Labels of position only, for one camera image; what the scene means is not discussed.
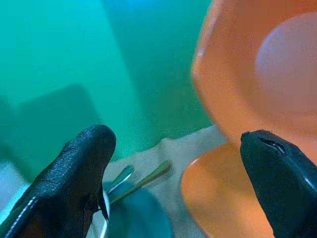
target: orange bowl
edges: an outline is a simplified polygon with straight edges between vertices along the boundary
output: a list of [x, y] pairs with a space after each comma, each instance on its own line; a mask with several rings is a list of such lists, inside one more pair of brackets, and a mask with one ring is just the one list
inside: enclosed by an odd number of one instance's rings
[[269, 130], [317, 162], [315, 0], [214, 0], [192, 72], [206, 111], [236, 146]]
[[183, 174], [181, 190], [208, 237], [274, 237], [234, 145], [219, 146], [192, 162]]

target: metal spoon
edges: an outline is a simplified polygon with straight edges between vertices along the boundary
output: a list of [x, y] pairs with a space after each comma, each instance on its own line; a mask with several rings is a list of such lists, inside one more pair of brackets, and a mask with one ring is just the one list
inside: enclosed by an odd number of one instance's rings
[[109, 188], [106, 190], [107, 194], [110, 194], [112, 191], [114, 191], [117, 187], [119, 187], [120, 184], [122, 184], [124, 181], [126, 181], [133, 173], [134, 168], [132, 165], [128, 165], [125, 167], [121, 173], [112, 181]]
[[170, 170], [172, 167], [172, 162], [170, 160], [164, 161], [160, 166], [158, 166], [152, 173], [150, 173], [148, 176], [146, 176], [144, 179], [142, 179], [140, 182], [138, 182], [133, 188], [122, 194], [121, 196], [115, 198], [110, 202], [111, 205], [114, 203], [120, 201], [121, 199], [129, 196], [130, 194], [134, 193], [139, 188], [143, 187], [144, 185], [148, 184], [149, 182], [157, 179], [158, 177], [164, 175], [167, 171]]

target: spoon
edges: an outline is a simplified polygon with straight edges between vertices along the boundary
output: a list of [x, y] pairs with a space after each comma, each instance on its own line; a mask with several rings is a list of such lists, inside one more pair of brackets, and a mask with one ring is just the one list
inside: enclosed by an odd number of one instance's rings
[[148, 176], [146, 176], [144, 179], [142, 179], [140, 182], [138, 182], [133, 188], [122, 194], [121, 196], [115, 198], [110, 202], [111, 205], [114, 203], [120, 201], [121, 199], [129, 196], [130, 194], [134, 193], [139, 188], [143, 187], [144, 185], [148, 184], [149, 182], [157, 179], [158, 177], [164, 175], [167, 171], [170, 170], [172, 167], [172, 162], [170, 160], [164, 161], [160, 166], [158, 166], [152, 173], [150, 173]]
[[128, 165], [125, 167], [121, 173], [112, 181], [109, 188], [106, 190], [107, 194], [110, 194], [112, 191], [114, 191], [117, 187], [119, 187], [120, 184], [122, 184], [124, 181], [126, 181], [134, 172], [134, 168], [132, 165]]

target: spoon handle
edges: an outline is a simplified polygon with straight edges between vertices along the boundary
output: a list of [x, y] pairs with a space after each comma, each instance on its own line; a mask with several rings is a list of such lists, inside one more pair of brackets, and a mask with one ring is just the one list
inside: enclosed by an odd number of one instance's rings
[[164, 161], [160, 166], [158, 166], [152, 173], [150, 173], [148, 176], [146, 176], [144, 179], [139, 181], [133, 188], [130, 190], [126, 191], [124, 194], [121, 196], [115, 198], [113, 201], [111, 201], [111, 205], [120, 201], [121, 199], [129, 196], [130, 194], [134, 193], [136, 190], [139, 188], [143, 187], [144, 185], [148, 184], [149, 182], [157, 179], [158, 177], [162, 176], [165, 174], [167, 171], [170, 170], [172, 167], [172, 162], [170, 160]]
[[125, 167], [121, 171], [121, 173], [112, 181], [106, 193], [110, 194], [112, 191], [114, 191], [120, 184], [122, 184], [132, 175], [133, 171], [134, 168], [132, 165], [128, 165], [127, 167]]

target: teal wall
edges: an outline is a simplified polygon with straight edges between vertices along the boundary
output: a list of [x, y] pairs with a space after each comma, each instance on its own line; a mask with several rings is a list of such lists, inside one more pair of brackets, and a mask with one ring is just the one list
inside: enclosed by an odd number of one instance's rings
[[32, 180], [93, 123], [115, 132], [114, 159], [209, 126], [190, 79], [209, 3], [3, 1], [0, 154]]

